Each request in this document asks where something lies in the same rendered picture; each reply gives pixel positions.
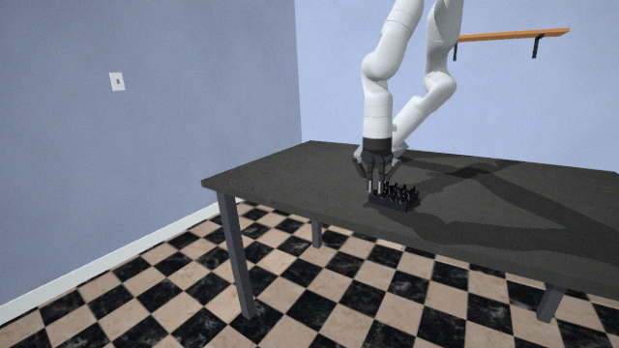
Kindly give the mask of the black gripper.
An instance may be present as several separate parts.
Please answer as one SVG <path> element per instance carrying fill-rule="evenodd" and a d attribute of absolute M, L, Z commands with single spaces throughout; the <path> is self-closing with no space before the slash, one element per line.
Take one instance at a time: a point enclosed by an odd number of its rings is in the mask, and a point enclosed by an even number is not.
<path fill-rule="evenodd" d="M 390 180 L 401 165 L 401 159 L 396 159 L 392 153 L 392 138 L 366 138 L 363 137 L 363 150 L 360 156 L 352 159 L 358 173 L 362 178 L 367 179 L 367 190 L 372 193 L 373 168 L 378 169 L 378 194 L 384 189 L 384 181 Z M 361 162 L 365 162 L 368 166 L 366 172 Z M 392 161 L 392 168 L 388 174 L 385 174 L 385 166 Z M 363 169 L 363 170 L 362 170 Z M 363 172 L 364 171 L 364 172 Z"/>

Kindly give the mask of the black knob box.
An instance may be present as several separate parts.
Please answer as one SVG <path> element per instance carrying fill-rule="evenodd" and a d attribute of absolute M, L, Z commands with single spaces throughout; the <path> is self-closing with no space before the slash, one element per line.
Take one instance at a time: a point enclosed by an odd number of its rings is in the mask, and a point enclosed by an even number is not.
<path fill-rule="evenodd" d="M 394 183 L 392 186 L 389 185 L 389 181 L 385 181 L 383 191 L 377 194 L 377 189 L 374 189 L 373 194 L 371 193 L 368 196 L 368 202 L 406 212 L 419 198 L 419 192 L 417 190 L 415 191 L 415 189 L 416 187 L 411 187 L 411 189 L 406 188 L 406 185 L 402 185 L 402 188 L 398 187 L 398 183 Z"/>

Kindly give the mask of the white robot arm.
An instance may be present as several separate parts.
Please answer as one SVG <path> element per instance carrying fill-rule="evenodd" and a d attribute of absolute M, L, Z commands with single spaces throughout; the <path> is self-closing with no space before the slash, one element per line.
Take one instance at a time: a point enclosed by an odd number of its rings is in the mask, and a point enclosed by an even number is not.
<path fill-rule="evenodd" d="M 363 60 L 361 78 L 365 96 L 363 137 L 393 137 L 399 146 L 426 117 L 456 91 L 447 70 L 450 50 L 460 34 L 464 0 L 437 0 L 427 16 L 427 59 L 423 84 L 428 94 L 414 96 L 393 120 L 393 96 L 387 79 L 398 71 L 408 41 L 424 10 L 424 0 L 397 0 L 381 30 L 377 48 Z M 385 81 L 378 81 L 385 80 Z"/>

